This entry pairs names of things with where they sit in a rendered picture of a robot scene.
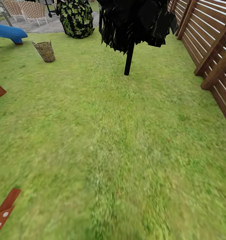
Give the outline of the wicker basket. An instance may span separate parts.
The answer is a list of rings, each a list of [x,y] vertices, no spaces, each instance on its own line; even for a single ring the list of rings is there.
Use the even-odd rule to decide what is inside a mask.
[[[37,49],[37,51],[39,52],[39,54],[41,55],[42,59],[45,62],[50,63],[55,61],[55,56],[52,49],[51,41],[49,43],[44,42],[43,44],[44,46],[37,46],[38,44],[35,44],[34,47]]]

